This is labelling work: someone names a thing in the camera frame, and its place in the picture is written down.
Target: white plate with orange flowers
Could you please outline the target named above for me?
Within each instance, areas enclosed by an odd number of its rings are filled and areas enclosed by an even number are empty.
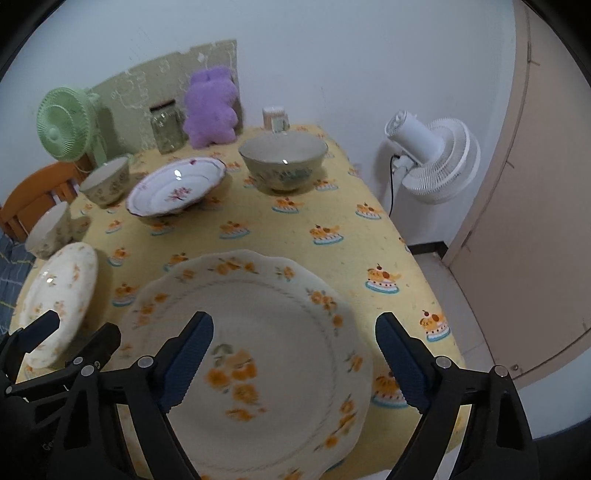
[[[187,260],[138,294],[115,363],[155,355],[199,310],[213,340],[168,419],[202,478],[315,480],[352,450],[372,360],[332,288],[248,250]]]
[[[42,267],[22,304],[19,326],[25,328],[48,310],[60,316],[60,326],[24,361],[31,368],[49,367],[66,350],[82,324],[95,291],[96,252],[82,242],[66,245]]]

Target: beige door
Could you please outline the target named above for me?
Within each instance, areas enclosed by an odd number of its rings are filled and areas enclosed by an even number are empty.
[[[450,269],[496,363],[536,369],[591,328],[591,88],[530,11],[530,76],[491,200]]]

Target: green fan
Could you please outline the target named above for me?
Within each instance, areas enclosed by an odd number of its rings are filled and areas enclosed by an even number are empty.
[[[100,97],[75,87],[51,90],[37,112],[37,134],[56,160],[73,162],[92,153],[97,167],[106,163],[97,110]]]

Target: blue gripper pad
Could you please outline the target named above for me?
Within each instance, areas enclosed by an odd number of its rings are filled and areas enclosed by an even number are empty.
[[[19,350],[23,353],[31,353],[59,327],[59,315],[53,310],[48,310],[24,330],[18,332]]]
[[[164,390],[158,401],[163,413],[183,401],[212,339],[213,319],[204,314],[164,374]]]
[[[398,323],[393,314],[381,314],[375,322],[375,338],[394,374],[394,378],[400,385],[400,390],[406,402],[415,407],[421,414],[424,414],[431,405],[428,378],[415,361],[408,345],[391,325],[390,316]]]

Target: plate with pink flower pattern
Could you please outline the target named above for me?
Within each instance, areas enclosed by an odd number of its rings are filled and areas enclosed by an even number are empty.
[[[178,213],[220,185],[226,166],[217,158],[192,157],[169,163],[142,179],[125,206],[133,215]]]

